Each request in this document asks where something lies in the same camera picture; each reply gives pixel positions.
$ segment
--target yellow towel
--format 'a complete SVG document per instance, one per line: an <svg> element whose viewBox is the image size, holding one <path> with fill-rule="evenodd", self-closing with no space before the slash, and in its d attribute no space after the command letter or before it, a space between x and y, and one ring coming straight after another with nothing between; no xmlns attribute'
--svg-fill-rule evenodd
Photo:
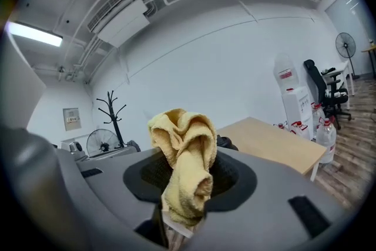
<svg viewBox="0 0 376 251"><path fill-rule="evenodd" d="M161 148L173 168L163 193L171 220L194 226L213 188L209 168L217 155L216 130L205 115L183 109L158 114L147 125L152 146Z"/></svg>

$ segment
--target red label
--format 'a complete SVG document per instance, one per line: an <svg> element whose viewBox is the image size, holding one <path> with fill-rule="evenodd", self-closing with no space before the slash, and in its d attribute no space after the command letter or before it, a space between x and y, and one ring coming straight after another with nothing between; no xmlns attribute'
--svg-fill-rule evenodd
<svg viewBox="0 0 376 251"><path fill-rule="evenodd" d="M280 75L280 78L281 78L281 79L285 79L285 78L290 77L291 75L293 75L293 74L292 74L291 71L289 71L289 72L286 72L286 73Z"/></svg>

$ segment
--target wall-mounted air conditioner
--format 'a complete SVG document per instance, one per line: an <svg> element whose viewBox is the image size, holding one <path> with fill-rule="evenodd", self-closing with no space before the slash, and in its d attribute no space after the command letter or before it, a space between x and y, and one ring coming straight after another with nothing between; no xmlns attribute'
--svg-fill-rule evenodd
<svg viewBox="0 0 376 251"><path fill-rule="evenodd" d="M107 0L88 22L88 30L97 34L123 8L133 0Z"/></svg>
<svg viewBox="0 0 376 251"><path fill-rule="evenodd" d="M142 0L135 0L117 13L99 32L98 38L120 47L150 22L143 15L147 11Z"/></svg>

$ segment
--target black office chair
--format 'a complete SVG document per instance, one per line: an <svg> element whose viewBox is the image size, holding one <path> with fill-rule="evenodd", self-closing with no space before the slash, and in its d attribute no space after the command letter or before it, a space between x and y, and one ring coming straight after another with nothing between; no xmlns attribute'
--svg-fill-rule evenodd
<svg viewBox="0 0 376 251"><path fill-rule="evenodd" d="M337 115L345 115L348 116L348 120L351 120L351 114L347 112L342 112L341 104L346 103L348 101L348 91L347 89L337 89L337 83L339 83L341 80L336 79L336 77L341 74L341 72L334 72L330 75L331 78L333 78L333 81L329 83L325 83L323 77L317 70L317 67L315 66L315 62L312 60L306 60L304 61L304 67L307 70L308 74L312 78L312 80L315 82L317 88L318 88L318 102L322 104L324 108L324 113L327 118L330 116L334 116L335 121L337 123L338 130L341 129L340 123L338 122ZM331 87L331 97L327 98L325 96L325 90L327 87ZM340 96L339 98L335 98L334 94L336 92L345 92L346 95Z"/></svg>

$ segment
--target black slot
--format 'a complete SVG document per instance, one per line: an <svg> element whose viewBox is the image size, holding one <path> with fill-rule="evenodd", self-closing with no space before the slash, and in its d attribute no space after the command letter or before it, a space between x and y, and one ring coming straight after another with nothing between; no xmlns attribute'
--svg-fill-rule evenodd
<svg viewBox="0 0 376 251"><path fill-rule="evenodd" d="M306 196L297 196L288 202L312 238L330 226L328 220Z"/></svg>
<svg viewBox="0 0 376 251"><path fill-rule="evenodd" d="M94 169L84 170L83 172L81 172L81 175L84 178L87 178L87 177L98 175L99 173L103 173L103 172L100 169L94 168Z"/></svg>

